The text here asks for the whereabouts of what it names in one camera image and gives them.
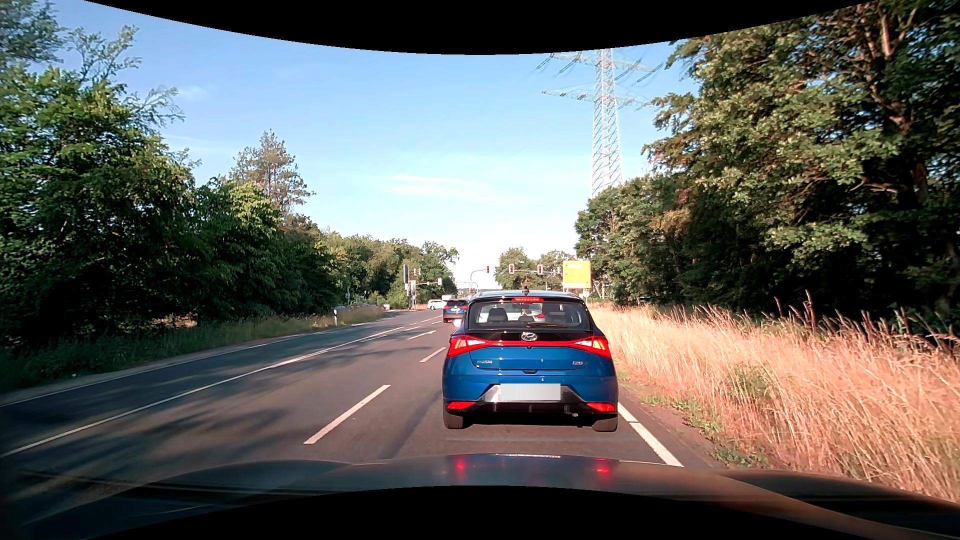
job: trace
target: asphalt road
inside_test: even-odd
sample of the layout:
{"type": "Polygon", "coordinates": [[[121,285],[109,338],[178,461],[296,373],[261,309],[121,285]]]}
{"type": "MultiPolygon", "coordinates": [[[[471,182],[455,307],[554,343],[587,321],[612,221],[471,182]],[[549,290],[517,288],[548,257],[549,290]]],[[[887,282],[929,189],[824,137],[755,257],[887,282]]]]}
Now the asphalt road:
{"type": "Polygon", "coordinates": [[[447,430],[441,368],[452,331],[436,311],[393,312],[26,401],[8,397],[0,457],[17,473],[16,516],[38,518],[121,489],[71,490],[71,478],[143,482],[270,459],[556,454],[709,468],[623,390],[612,433],[569,417],[447,430]]]}

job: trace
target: road sign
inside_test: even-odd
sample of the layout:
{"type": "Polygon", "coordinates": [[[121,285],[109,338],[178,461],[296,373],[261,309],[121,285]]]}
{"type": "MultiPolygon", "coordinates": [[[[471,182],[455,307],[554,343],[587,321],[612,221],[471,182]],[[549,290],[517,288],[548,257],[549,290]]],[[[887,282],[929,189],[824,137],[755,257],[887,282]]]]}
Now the road sign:
{"type": "Polygon", "coordinates": [[[565,260],[564,261],[564,288],[566,289],[589,289],[590,288],[590,261],[589,260],[565,260]]]}

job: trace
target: tall grass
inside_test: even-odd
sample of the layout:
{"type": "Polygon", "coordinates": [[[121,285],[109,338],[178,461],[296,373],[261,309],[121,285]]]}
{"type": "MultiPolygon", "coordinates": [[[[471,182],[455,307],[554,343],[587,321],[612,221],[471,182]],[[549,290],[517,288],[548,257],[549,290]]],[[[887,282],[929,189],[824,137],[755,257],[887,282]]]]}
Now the tall grass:
{"type": "MultiPolygon", "coordinates": [[[[363,323],[383,315],[382,307],[355,307],[339,310],[336,322],[338,326],[363,323]]],[[[333,324],[333,315],[269,317],[175,328],[158,335],[112,335],[61,341],[19,355],[0,351],[0,385],[4,389],[25,388],[257,339],[316,331],[333,324]]]]}
{"type": "Polygon", "coordinates": [[[952,336],[811,311],[759,322],[716,308],[591,313],[620,369],[711,422],[739,453],[960,503],[952,336]]]}

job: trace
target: sky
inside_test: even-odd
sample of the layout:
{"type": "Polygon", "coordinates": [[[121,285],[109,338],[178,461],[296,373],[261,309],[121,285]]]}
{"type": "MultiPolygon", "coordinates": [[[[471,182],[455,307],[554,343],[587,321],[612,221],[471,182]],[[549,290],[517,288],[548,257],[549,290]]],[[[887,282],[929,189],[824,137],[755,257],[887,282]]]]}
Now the sky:
{"type": "MultiPolygon", "coordinates": [[[[502,252],[536,258],[574,253],[577,212],[590,192],[591,102],[543,94],[587,85],[594,68],[538,55],[424,55],[328,47],[247,36],[91,4],[55,0],[61,26],[114,38],[138,28],[120,75],[131,90],[179,91],[185,121],[162,130],[174,150],[189,148],[202,183],[233,166],[237,153],[273,130],[316,194],[299,211],[343,235],[426,240],[455,247],[458,282],[502,252]]],[[[622,50],[657,66],[673,46],[622,50]]],[[[65,66],[75,60],[63,55],[65,66]]],[[[695,91],[682,68],[621,91],[650,99],[695,91]]],[[[647,169],[644,144],[665,136],[655,110],[619,112],[624,178],[647,169]]],[[[473,273],[498,288],[492,273],[473,273]]]]}

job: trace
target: license plate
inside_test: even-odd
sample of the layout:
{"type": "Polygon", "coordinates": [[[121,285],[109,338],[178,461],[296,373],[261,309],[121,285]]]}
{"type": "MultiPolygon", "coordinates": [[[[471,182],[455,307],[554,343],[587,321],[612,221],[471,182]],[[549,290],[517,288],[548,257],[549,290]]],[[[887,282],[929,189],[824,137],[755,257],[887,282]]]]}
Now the license plate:
{"type": "Polygon", "coordinates": [[[504,402],[558,402],[560,400],[560,385],[543,382],[500,384],[500,400],[504,402]]]}

